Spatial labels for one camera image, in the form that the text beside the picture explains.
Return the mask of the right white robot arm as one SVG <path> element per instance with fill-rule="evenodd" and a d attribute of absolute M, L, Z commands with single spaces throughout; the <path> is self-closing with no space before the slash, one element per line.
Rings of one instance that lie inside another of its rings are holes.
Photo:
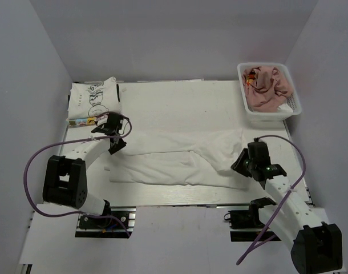
<path fill-rule="evenodd" d="M 258 182 L 268 194 L 252 200 L 246 210 L 231 210 L 225 216 L 231 229 L 259 228 L 245 252 L 280 239 L 290 251 L 298 273 L 325 273 L 343 267 L 342 232 L 318 216 L 290 184 L 286 171 L 271 163 L 268 146 L 256 138 L 248 143 L 231 169 Z"/>

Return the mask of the white red print t-shirt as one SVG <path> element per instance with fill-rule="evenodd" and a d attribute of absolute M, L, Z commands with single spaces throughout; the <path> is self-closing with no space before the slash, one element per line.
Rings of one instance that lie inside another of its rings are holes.
<path fill-rule="evenodd" d="M 210 132 L 136 131 L 108 158 L 112 183 L 242 189 L 231 170 L 243 145 L 241 129 Z"/>

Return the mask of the plain white t-shirt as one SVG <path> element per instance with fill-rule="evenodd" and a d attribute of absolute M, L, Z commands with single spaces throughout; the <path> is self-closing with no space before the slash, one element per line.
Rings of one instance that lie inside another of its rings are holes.
<path fill-rule="evenodd" d="M 287 103 L 284 103 L 277 107 L 277 112 L 293 113 L 293 109 Z"/>

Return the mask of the pink t-shirt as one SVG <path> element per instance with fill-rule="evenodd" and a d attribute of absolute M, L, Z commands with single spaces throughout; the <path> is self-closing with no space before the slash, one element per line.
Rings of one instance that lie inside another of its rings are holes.
<path fill-rule="evenodd" d="M 246 101 L 252 111 L 277 112 L 294 88 L 275 66 L 246 68 L 242 73 Z"/>

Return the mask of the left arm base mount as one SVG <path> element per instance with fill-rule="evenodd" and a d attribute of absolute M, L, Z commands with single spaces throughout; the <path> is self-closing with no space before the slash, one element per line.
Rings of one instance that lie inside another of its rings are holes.
<path fill-rule="evenodd" d="M 79 215 L 75 237 L 92 239 L 129 239 L 136 219 L 136 208 L 111 208 L 111 215 L 119 219 L 95 219 Z"/>

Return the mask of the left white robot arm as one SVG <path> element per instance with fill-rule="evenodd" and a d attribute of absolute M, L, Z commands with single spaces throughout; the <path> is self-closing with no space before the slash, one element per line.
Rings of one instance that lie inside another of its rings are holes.
<path fill-rule="evenodd" d="M 87 170 L 102 154 L 114 154 L 126 146 L 123 122 L 131 126 L 128 117 L 109 112 L 97 123 L 90 136 L 79 139 L 71 152 L 51 156 L 47 162 L 42 197 L 45 202 L 67 206 L 80 214 L 92 216 L 100 228 L 111 224 L 112 213 L 108 201 L 88 192 Z"/>

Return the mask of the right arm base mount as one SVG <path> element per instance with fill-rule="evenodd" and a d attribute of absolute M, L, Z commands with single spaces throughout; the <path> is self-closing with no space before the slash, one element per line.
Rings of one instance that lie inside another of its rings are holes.
<path fill-rule="evenodd" d="M 230 240 L 233 243 L 252 242 L 264 227 L 258 220 L 253 220 L 248 209 L 236 208 L 224 215 L 224 222 L 229 224 Z"/>

